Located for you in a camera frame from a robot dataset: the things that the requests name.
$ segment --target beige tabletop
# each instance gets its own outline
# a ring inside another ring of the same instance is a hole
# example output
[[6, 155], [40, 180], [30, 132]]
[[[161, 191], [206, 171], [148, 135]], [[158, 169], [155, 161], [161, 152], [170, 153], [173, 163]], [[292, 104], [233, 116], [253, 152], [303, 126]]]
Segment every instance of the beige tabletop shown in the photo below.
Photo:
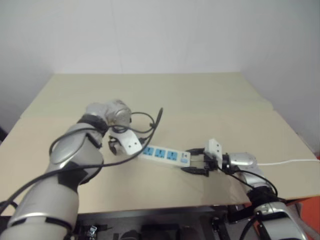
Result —
[[[132, 111], [154, 116], [164, 107], [152, 145], [185, 150], [201, 148], [215, 138], [223, 152], [249, 152], [259, 163], [315, 158], [239, 73], [55, 75], [0, 147], [0, 199], [45, 171], [50, 143], [81, 117], [87, 104], [114, 98], [122, 99]], [[144, 118], [132, 119], [135, 128], [146, 124]], [[112, 155], [107, 141], [105, 137], [101, 149], [104, 162], [123, 159]], [[282, 198], [320, 195], [318, 162], [261, 169]], [[191, 175], [141, 159], [102, 169], [78, 192], [79, 213], [248, 202], [242, 186], [223, 173]], [[8, 208], [5, 214], [12, 212]]]

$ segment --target power strip plug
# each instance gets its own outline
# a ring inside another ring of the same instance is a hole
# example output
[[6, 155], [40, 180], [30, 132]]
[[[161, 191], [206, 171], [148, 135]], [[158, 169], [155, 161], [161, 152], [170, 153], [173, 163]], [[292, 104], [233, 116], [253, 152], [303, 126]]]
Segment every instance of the power strip plug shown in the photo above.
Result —
[[178, 151], [161, 146], [148, 145], [139, 159], [155, 161], [160, 164], [166, 164], [176, 167], [190, 167], [190, 152]]

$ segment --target white cable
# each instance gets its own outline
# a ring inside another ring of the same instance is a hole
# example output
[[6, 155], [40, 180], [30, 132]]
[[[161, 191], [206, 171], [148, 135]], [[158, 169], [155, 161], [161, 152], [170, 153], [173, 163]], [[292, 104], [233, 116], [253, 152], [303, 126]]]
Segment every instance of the white cable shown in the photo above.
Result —
[[292, 163], [292, 162], [318, 162], [318, 163], [320, 163], [320, 160], [318, 160], [318, 159], [292, 159], [292, 160], [272, 162], [272, 163], [258, 163], [258, 166], [272, 166], [272, 165], [287, 164], [287, 163]]

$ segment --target electrical outlet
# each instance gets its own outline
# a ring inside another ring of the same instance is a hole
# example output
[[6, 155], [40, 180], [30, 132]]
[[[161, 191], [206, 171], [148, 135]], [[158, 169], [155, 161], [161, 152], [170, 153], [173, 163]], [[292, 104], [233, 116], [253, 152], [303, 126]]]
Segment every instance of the electrical outlet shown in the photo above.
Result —
[[166, 159], [170, 159], [170, 160], [177, 160], [177, 152], [175, 151], [168, 151], [167, 155], [166, 155]]
[[154, 151], [155, 151], [155, 149], [154, 149], [153, 147], [147, 146], [147, 147], [143, 150], [143, 154], [152, 156], [152, 154], [154, 154]]
[[139, 155], [139, 159], [159, 165], [183, 168], [190, 167], [191, 155], [187, 151], [148, 145]]
[[157, 148], [155, 150], [155, 156], [158, 157], [158, 158], [164, 159], [165, 158], [165, 154], [166, 154], [166, 150], [164, 150], [164, 149]]

